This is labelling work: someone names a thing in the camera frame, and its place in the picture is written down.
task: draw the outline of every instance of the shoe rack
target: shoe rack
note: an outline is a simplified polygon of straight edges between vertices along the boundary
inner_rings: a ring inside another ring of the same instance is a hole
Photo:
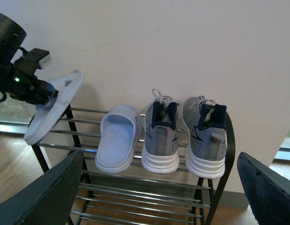
[[[81,183],[68,219],[68,225],[211,224],[235,160],[235,137],[228,114],[226,118],[227,154],[225,174],[217,180],[218,182],[190,174],[194,179],[194,184],[190,185],[157,179],[144,179],[139,177],[138,174],[126,176],[90,169],[88,165],[94,164],[98,141],[90,144],[83,143],[81,140],[84,137],[100,140],[101,135],[100,132],[95,134],[83,131],[83,127],[87,125],[100,127],[100,120],[75,119],[73,112],[79,115],[85,113],[86,118],[100,118],[98,114],[104,115],[107,113],[107,111],[69,106],[58,123],[68,123],[70,130],[53,128],[50,133],[71,135],[74,145],[59,145],[45,143],[44,141],[32,145],[44,172],[49,168],[40,147],[51,148],[56,151],[67,150],[69,154],[76,150],[82,150],[84,153]],[[182,129],[179,129],[178,132],[181,135],[186,135]],[[144,140],[142,140],[142,136],[140,138],[138,144],[142,146]],[[186,144],[179,143],[179,146],[185,148]],[[142,166],[140,152],[142,148],[138,149],[130,165],[132,168]],[[180,155],[180,166],[177,171],[189,173],[185,167],[184,155]]]

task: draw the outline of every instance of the wooden floor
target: wooden floor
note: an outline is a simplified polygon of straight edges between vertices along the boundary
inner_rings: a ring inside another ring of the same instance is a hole
[[[290,180],[290,164],[273,163],[271,168]],[[37,179],[43,172],[30,146],[17,137],[0,135],[0,203]],[[219,206],[213,225],[257,225],[251,209]]]

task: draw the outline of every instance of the white sneaker sole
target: white sneaker sole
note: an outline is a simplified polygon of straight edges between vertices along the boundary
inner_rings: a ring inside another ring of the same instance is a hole
[[[196,157],[192,150],[191,150],[191,140],[190,140],[190,130],[188,129],[186,123],[183,119],[183,106],[185,102],[182,104],[182,110],[179,115],[179,120],[184,127],[184,130],[188,133],[189,143],[186,148],[185,153],[185,162],[187,169],[190,173],[201,177],[201,178],[208,178],[208,179],[216,179],[221,177],[225,171],[225,158],[220,161],[209,161],[206,159],[201,159]]]
[[[83,73],[79,70],[74,70],[69,74],[48,81],[59,91],[58,97],[52,106],[36,105],[34,118],[24,135],[24,140],[28,145],[33,145],[42,140],[54,127],[83,83],[83,80]]]
[[[155,156],[147,152],[145,144],[142,150],[142,165],[152,173],[172,173],[179,166],[178,151],[172,156]]]

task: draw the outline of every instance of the black rack frame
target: black rack frame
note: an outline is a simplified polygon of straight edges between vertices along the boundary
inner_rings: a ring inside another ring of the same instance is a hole
[[[69,105],[64,113],[64,115],[66,115],[66,118],[61,117],[59,121],[61,121],[61,120],[67,121],[69,123],[70,131],[52,129],[51,132],[72,135],[73,141],[74,141],[74,146],[61,146],[61,145],[46,144],[46,143],[40,143],[40,142],[32,145],[32,149],[33,149],[33,151],[38,159],[38,162],[40,163],[41,168],[44,172],[48,171],[49,167],[45,161],[45,158],[42,154],[40,147],[49,147],[49,148],[54,148],[54,149],[69,150],[69,154],[75,150],[82,150],[82,152],[92,152],[94,154],[96,154],[96,152],[97,152],[96,150],[91,150],[90,148],[84,148],[83,146],[86,146],[86,145],[81,144],[79,136],[82,135],[82,136],[90,136],[90,137],[101,137],[101,135],[78,132],[75,123],[79,122],[79,123],[89,123],[89,124],[100,124],[100,121],[74,119],[72,111],[91,112],[91,113],[108,113],[108,111],[97,111],[97,110],[89,110],[89,109],[71,108],[71,106]],[[225,157],[225,173],[220,178],[217,189],[215,192],[214,192],[212,179],[207,179],[208,186],[205,187],[205,186],[203,186],[204,178],[198,178],[197,185],[192,186],[193,188],[196,189],[193,199],[174,198],[172,196],[151,195],[149,193],[140,193],[138,196],[139,197],[144,197],[145,195],[150,195],[151,197],[157,196],[154,198],[156,198],[156,200],[161,201],[161,203],[159,203],[160,205],[165,205],[164,203],[168,203],[168,202],[171,203],[171,201],[173,201],[175,203],[181,203],[184,205],[189,204],[191,206],[191,213],[187,213],[185,215],[190,216],[191,218],[193,218],[193,220],[192,221],[175,220],[175,221],[192,223],[192,224],[196,225],[197,224],[196,218],[200,218],[201,225],[210,225],[212,222],[212,219],[214,217],[214,214],[216,212],[217,206],[219,204],[221,195],[224,191],[227,180],[229,178],[229,174],[230,174],[231,169],[233,167],[234,161],[235,161],[235,153],[236,153],[235,136],[234,136],[232,122],[231,122],[231,119],[230,119],[228,113],[226,114],[226,136],[227,136],[226,137],[227,138],[227,153],[226,153],[226,157]],[[186,144],[180,144],[179,146],[186,147]],[[78,219],[76,224],[79,225],[82,220],[93,221],[93,222],[103,222],[103,223],[105,222],[107,224],[120,224],[120,223],[121,224],[138,224],[136,222],[125,221],[125,220],[116,219],[116,218],[112,218],[112,217],[101,217],[101,216],[96,216],[93,214],[85,213],[87,207],[92,207],[91,205],[89,205],[89,203],[91,201],[96,201],[96,196],[94,195],[94,190],[101,190],[101,191],[104,190],[101,187],[93,185],[91,182],[90,176],[93,176],[93,175],[95,175],[95,176],[109,176],[110,178],[114,177],[114,178],[132,179],[132,180],[138,179],[138,178],[134,178],[134,177],[123,177],[123,176],[115,175],[115,174],[106,174],[106,173],[98,173],[98,172],[88,171],[85,161],[89,160],[89,159],[93,160],[94,157],[91,157],[91,158],[84,157],[84,164],[83,164],[82,177],[81,177],[82,183],[80,185],[81,189],[88,190],[88,193],[89,193],[88,197],[76,196],[78,199],[85,200],[84,208],[82,209],[82,212],[77,212],[77,211],[71,212],[71,214],[73,214],[73,215],[79,215],[79,219]],[[178,168],[178,170],[187,172],[186,169]],[[146,181],[160,183],[163,185],[166,183],[169,184],[169,182],[158,181],[158,180],[146,180]],[[178,187],[179,186],[182,186],[182,187],[189,187],[190,186],[191,187],[191,185],[178,184],[178,183],[176,185]],[[209,191],[210,204],[203,204],[202,190]],[[106,190],[106,187],[105,187],[105,191],[107,191],[108,193],[116,193],[116,194],[120,193],[121,195],[124,195],[124,196],[125,195],[133,196],[134,195],[133,193],[130,193],[129,190],[122,190],[122,189],[115,189],[115,188],[114,189],[110,188],[110,189]],[[196,214],[197,208],[199,208],[199,215]],[[204,210],[203,210],[204,208],[209,208],[209,212],[208,212],[208,215],[206,217],[206,220],[204,217]],[[157,219],[164,219],[164,220],[169,219],[166,217],[159,217],[159,216],[152,216],[152,217],[155,217]],[[70,216],[68,219],[68,224],[69,225],[74,224]]]

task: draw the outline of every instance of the white wall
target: white wall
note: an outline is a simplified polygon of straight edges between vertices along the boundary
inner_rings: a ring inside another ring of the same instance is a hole
[[[0,1],[49,50],[49,79],[81,69],[73,106],[144,112],[152,88],[227,105],[237,155],[270,165],[290,128],[290,1]],[[243,192],[236,165],[227,191]]]

